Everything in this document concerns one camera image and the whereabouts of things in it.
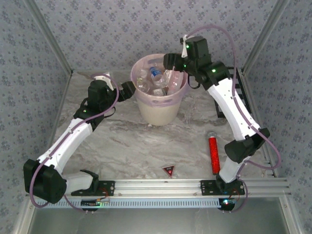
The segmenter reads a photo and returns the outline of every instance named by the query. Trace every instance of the gray marble surface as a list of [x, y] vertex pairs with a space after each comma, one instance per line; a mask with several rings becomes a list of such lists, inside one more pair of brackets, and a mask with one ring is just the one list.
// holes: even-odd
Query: gray marble surface
[[[112, 72], [117, 82], [129, 80], [130, 71]], [[73, 74], [61, 112], [55, 139], [68, 127], [91, 80]], [[64, 173], [87, 169], [108, 178], [168, 178], [163, 166], [175, 165], [173, 178], [212, 178], [208, 131], [218, 135], [221, 166], [224, 145], [233, 140], [225, 119], [217, 118], [212, 97], [204, 89], [190, 89], [175, 120], [166, 126], [151, 126], [140, 115], [135, 97], [117, 103], [115, 114], [102, 121], [77, 148]], [[263, 162], [260, 151], [253, 161]], [[247, 165], [243, 177], [264, 177], [264, 171]]]

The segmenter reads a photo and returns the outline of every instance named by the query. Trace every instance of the red cylinder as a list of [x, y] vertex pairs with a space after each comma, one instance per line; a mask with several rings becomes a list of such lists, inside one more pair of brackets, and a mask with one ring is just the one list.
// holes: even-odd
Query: red cylinder
[[220, 172], [220, 161], [218, 153], [218, 145], [216, 143], [216, 133], [208, 133], [209, 150], [211, 158], [211, 167], [213, 169], [213, 174], [216, 175]]

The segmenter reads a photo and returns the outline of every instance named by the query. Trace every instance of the blue floral wallpaper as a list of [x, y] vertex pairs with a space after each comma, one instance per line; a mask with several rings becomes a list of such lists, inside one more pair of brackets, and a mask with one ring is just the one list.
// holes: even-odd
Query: blue floral wallpaper
[[312, 234], [312, 3], [294, 0], [248, 74], [264, 125], [282, 153], [307, 233]]
[[[181, 51], [181, 35], [207, 23], [227, 28], [242, 66], [276, 0], [36, 0], [70, 66], [130, 68], [152, 53]], [[203, 33], [214, 60], [232, 65], [229, 43]]]
[[47, 146], [68, 76], [22, 0], [0, 1], [0, 233], [24, 198], [22, 167]]

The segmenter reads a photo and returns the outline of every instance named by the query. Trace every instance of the blue bottle label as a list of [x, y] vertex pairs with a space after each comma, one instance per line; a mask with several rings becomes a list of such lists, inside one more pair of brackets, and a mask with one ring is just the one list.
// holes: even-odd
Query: blue bottle label
[[150, 71], [152, 73], [151, 74], [152, 79], [154, 79], [155, 76], [157, 76], [159, 74], [162, 74], [162, 72], [160, 70], [158, 70], [157, 68], [155, 68], [155, 67], [151, 67]]

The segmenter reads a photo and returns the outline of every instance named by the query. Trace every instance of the triangular object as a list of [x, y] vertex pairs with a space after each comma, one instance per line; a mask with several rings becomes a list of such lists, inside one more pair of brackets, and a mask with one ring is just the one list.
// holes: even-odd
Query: triangular object
[[175, 166], [163, 167], [162, 169], [168, 174], [168, 176], [172, 177], [174, 173]]

